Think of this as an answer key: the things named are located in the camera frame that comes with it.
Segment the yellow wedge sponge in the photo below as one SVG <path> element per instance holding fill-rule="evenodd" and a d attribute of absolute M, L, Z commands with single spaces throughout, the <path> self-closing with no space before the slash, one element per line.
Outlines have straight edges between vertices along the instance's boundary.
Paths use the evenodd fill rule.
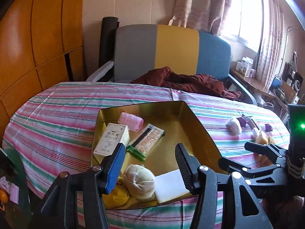
<path fill-rule="evenodd" d="M 257 128 L 252 129 L 252 138 L 254 142 L 261 145 L 270 145 L 271 143 L 276 144 L 276 141 L 272 136 L 267 135 L 264 131 Z"/>

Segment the white melamine sponge block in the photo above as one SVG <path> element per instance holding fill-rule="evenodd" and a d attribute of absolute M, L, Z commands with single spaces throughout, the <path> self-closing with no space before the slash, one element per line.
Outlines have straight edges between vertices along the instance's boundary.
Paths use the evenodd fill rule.
<path fill-rule="evenodd" d="M 179 169 L 155 177 L 155 196 L 159 204 L 190 194 Z"/>

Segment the white medicine carton box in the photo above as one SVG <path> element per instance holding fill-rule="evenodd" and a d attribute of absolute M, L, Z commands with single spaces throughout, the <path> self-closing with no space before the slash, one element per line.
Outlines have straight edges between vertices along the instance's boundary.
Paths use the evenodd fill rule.
<path fill-rule="evenodd" d="M 128 146 L 130 140 L 127 125 L 109 123 L 102 134 L 93 154 L 99 156 L 109 156 L 114 152 L 117 144 L 122 143 Z"/>

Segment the cream sock ball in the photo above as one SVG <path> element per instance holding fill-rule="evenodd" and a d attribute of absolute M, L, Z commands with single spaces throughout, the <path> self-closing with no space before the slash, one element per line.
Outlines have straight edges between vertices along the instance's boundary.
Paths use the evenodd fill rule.
<path fill-rule="evenodd" d="M 130 164 L 123 173 L 123 180 L 130 195 L 137 200 L 148 200 L 153 197 L 156 179 L 144 166 Z"/>

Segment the yellow knitted hat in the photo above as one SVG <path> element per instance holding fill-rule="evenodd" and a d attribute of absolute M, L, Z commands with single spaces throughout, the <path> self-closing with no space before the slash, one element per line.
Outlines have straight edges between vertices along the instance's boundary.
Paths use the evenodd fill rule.
<path fill-rule="evenodd" d="M 123 178 L 119 177 L 115 188 L 110 194 L 102 195 L 104 206 L 107 210 L 129 209 L 140 204 L 140 201 L 131 196 Z"/>

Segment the green cracker pack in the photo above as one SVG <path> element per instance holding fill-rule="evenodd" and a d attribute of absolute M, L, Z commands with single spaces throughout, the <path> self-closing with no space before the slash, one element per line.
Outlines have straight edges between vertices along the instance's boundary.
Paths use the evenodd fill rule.
<path fill-rule="evenodd" d="M 253 129 L 256 128 L 258 131 L 261 130 L 261 127 L 258 125 L 258 123 L 253 119 L 252 116 L 248 116 L 248 122 L 249 126 Z"/>
<path fill-rule="evenodd" d="M 126 147 L 126 151 L 134 158 L 144 162 L 146 160 L 146 155 L 164 134 L 165 131 L 163 129 L 149 123 L 141 133 L 129 143 Z"/>

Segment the purple origami paper piece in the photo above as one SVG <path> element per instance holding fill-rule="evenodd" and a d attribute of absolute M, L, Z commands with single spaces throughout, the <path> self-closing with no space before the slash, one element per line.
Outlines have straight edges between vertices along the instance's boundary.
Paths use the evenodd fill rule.
<path fill-rule="evenodd" d="M 242 114 L 241 117 L 238 117 L 237 120 L 240 123 L 240 126 L 242 128 L 246 127 L 246 124 L 251 120 L 252 116 L 245 116 L 245 114 Z"/>

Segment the pink hair roller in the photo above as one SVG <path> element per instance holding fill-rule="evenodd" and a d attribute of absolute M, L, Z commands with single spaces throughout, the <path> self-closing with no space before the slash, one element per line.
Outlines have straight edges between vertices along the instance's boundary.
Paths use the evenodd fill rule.
<path fill-rule="evenodd" d="M 142 129 L 144 120 L 136 115 L 122 112 L 119 116 L 118 123 L 128 126 L 131 131 L 138 132 Z"/>

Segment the white fluffy puff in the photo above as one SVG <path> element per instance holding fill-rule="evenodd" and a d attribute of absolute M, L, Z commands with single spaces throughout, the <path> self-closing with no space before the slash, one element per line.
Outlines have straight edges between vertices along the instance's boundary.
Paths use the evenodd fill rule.
<path fill-rule="evenodd" d="M 227 121 L 226 126 L 228 127 L 232 135 L 240 135 L 242 133 L 240 122 L 236 117 L 231 117 Z"/>

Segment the gold rectangular tin box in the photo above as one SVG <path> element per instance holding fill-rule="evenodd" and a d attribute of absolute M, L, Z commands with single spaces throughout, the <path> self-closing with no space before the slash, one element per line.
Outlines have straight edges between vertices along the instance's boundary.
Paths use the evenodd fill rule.
<path fill-rule="evenodd" d="M 195 156 L 199 163 L 216 173 L 223 173 L 218 166 L 221 154 L 201 122 L 184 101 L 165 101 L 132 104 L 101 109 L 98 112 L 92 148 L 95 148 L 109 123 L 116 123 L 122 112 L 143 118 L 144 123 L 152 124 L 165 131 L 147 153 L 142 162 L 126 153 L 121 172 L 130 164 L 144 165 L 155 176 L 178 169 L 175 159 L 175 146 L 182 143 L 188 154 Z"/>

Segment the wooden side desk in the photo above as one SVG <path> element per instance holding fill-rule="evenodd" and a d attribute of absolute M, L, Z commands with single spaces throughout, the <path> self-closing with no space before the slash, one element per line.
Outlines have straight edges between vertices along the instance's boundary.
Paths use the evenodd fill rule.
<path fill-rule="evenodd" d="M 236 78 L 243 85 L 247 85 L 252 88 L 255 92 L 258 92 L 260 95 L 267 96 L 276 100 L 283 108 L 287 107 L 287 104 L 282 102 L 274 93 L 265 88 L 259 81 L 250 77 L 244 77 L 240 72 L 237 72 L 235 69 L 230 69 L 230 74 Z"/>

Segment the blue bag on desk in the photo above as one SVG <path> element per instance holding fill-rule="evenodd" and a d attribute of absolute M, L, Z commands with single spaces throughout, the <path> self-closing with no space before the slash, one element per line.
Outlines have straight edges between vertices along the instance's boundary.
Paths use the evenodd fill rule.
<path fill-rule="evenodd" d="M 281 87 L 281 85 L 282 85 L 282 78 L 279 74 L 277 74 L 274 76 L 274 79 L 272 80 L 269 90 L 272 92 L 277 87 Z"/>

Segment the striped pink green bedsheet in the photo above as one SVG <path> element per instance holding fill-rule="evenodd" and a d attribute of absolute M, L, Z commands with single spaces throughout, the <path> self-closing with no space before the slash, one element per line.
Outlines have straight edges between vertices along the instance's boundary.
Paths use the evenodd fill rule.
<path fill-rule="evenodd" d="M 15 112 L 2 146 L 19 153 L 29 189 L 42 198 L 60 172 L 74 174 L 90 167 L 99 110 L 166 101 L 186 102 L 221 155 L 251 167 L 266 162 L 244 148 L 252 139 L 251 129 L 239 136 L 230 134 L 226 122 L 231 117 L 245 114 L 261 127 L 268 123 L 275 142 L 283 148 L 289 145 L 290 134 L 281 119 L 252 104 L 147 85 L 64 82 L 35 95 Z"/>

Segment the black speaker and electronics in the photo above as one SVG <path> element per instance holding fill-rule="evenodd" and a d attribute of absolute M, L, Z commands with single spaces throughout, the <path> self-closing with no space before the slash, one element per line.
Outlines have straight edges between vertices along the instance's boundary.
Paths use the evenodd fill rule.
<path fill-rule="evenodd" d="M 297 52 L 294 51 L 289 62 L 285 63 L 283 81 L 290 86 L 296 93 L 301 90 L 303 77 L 298 72 Z"/>

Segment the white product boxes on desk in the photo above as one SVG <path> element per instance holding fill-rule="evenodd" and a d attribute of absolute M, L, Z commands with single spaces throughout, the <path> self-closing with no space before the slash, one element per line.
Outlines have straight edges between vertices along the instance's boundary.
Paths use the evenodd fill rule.
<path fill-rule="evenodd" d="M 249 57 L 243 57 L 241 61 L 237 62 L 235 70 L 243 74 L 244 77 L 250 77 L 252 66 L 253 60 Z"/>

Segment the maroon crumpled cloth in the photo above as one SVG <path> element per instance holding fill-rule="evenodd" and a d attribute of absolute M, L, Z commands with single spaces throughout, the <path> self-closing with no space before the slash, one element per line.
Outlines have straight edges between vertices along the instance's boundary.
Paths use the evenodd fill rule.
<path fill-rule="evenodd" d="M 207 74 L 176 74 L 168 66 L 150 70 L 131 83 L 171 88 L 173 90 L 221 97 L 229 100 L 237 100 L 241 97 L 241 92 L 229 91 L 223 82 L 217 80 L 215 77 Z"/>

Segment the oranges on side table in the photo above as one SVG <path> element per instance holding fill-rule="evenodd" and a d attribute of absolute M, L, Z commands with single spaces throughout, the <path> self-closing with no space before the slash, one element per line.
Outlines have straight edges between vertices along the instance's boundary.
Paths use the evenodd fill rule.
<path fill-rule="evenodd" d="M 3 204 L 8 203 L 8 201 L 9 201 L 9 196 L 8 196 L 8 194 L 7 194 L 4 190 L 2 190 L 2 189 L 0 189 L 0 201 L 1 201 Z"/>

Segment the pink patterned curtain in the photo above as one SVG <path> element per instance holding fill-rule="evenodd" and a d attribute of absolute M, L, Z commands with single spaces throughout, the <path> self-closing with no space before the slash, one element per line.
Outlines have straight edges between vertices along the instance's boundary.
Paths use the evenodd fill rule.
<path fill-rule="evenodd" d="M 169 25 L 220 35 L 232 0 L 176 0 Z"/>

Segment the orange wooden wall panel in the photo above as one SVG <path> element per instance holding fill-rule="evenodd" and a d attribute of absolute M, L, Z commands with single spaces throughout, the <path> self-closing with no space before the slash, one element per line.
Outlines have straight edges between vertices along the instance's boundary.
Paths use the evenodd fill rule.
<path fill-rule="evenodd" d="M 1 0 L 1 131 L 31 97 L 84 81 L 83 0 Z"/>

